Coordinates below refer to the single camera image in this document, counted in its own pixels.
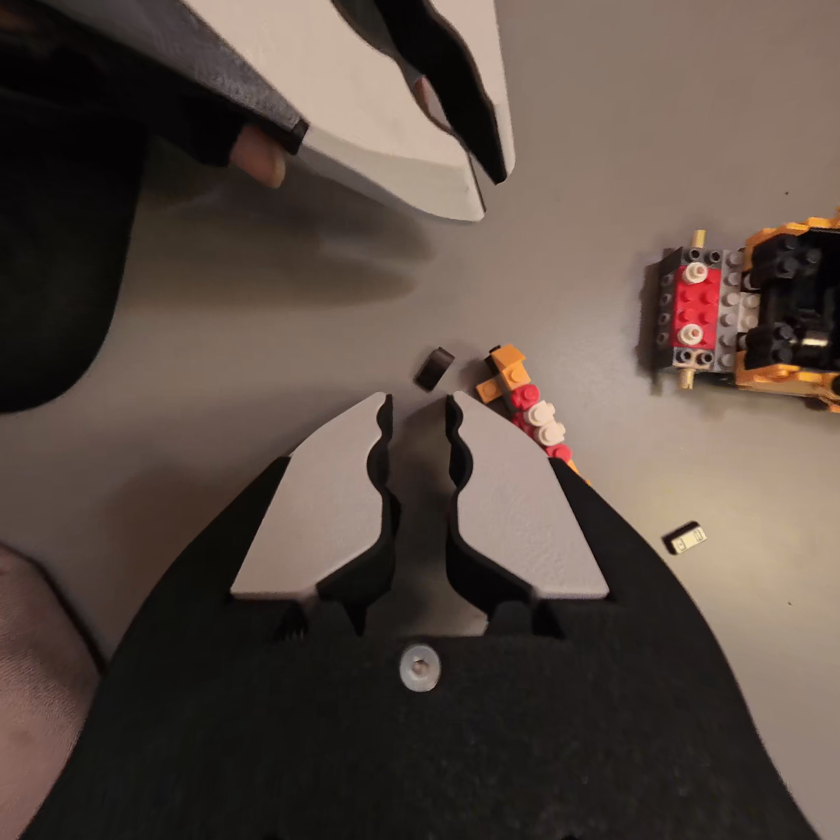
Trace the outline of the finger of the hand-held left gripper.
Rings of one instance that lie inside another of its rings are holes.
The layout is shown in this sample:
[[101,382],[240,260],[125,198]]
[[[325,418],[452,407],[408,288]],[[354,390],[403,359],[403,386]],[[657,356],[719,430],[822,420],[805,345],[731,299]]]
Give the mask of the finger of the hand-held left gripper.
[[495,184],[516,161],[496,5],[375,1],[397,53],[434,90],[455,137]]
[[466,150],[421,109],[393,58],[332,2],[187,2],[308,125],[300,157],[434,217],[485,215]]

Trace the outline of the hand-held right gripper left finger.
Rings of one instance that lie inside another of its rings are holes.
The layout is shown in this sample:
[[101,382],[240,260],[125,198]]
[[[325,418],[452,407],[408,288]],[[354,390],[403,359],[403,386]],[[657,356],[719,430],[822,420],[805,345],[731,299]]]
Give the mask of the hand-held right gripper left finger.
[[376,601],[390,589],[396,565],[396,508],[386,485],[392,430],[392,397],[376,392],[291,452],[232,596]]

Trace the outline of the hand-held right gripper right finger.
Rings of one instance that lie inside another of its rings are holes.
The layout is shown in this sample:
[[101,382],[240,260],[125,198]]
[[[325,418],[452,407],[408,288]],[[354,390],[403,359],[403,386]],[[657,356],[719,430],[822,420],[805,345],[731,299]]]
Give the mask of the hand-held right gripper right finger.
[[458,593],[476,606],[606,598],[552,459],[466,392],[447,396],[445,424],[455,486],[447,573]]

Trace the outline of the red white orange lego strip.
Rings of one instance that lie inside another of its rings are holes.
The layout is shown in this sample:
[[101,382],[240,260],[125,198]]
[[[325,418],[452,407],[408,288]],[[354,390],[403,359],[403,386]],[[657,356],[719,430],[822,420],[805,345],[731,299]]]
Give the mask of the red white orange lego strip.
[[557,409],[526,370],[527,357],[511,343],[492,347],[484,365],[488,377],[474,389],[476,399],[523,432],[549,459],[564,463],[584,483]]

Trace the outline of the small black lego piece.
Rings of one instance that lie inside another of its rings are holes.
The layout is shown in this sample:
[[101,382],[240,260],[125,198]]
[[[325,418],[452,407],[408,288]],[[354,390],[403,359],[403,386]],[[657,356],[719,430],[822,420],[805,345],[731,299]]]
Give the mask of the small black lego piece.
[[437,347],[426,357],[414,376],[414,383],[425,392],[434,391],[448,372],[455,357],[442,347]]

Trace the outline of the orange lego car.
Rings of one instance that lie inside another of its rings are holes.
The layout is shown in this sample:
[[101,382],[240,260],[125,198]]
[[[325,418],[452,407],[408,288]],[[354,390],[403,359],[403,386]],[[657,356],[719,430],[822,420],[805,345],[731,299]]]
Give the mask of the orange lego car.
[[656,265],[654,370],[839,413],[839,215],[764,227],[740,248],[697,230]]

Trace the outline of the small black white lego tile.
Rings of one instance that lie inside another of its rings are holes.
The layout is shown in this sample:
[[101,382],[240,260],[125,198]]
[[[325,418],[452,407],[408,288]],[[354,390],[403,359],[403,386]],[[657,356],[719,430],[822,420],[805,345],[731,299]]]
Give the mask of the small black white lego tile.
[[704,528],[698,521],[688,521],[662,537],[668,553],[679,556],[707,541]]

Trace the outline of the person's left hand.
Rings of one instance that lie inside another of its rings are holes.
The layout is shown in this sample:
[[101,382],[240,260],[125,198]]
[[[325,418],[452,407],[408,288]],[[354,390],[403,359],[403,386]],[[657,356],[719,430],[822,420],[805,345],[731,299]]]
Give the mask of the person's left hand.
[[287,157],[284,150],[254,124],[244,126],[234,143],[228,162],[270,189],[277,189],[287,174]]

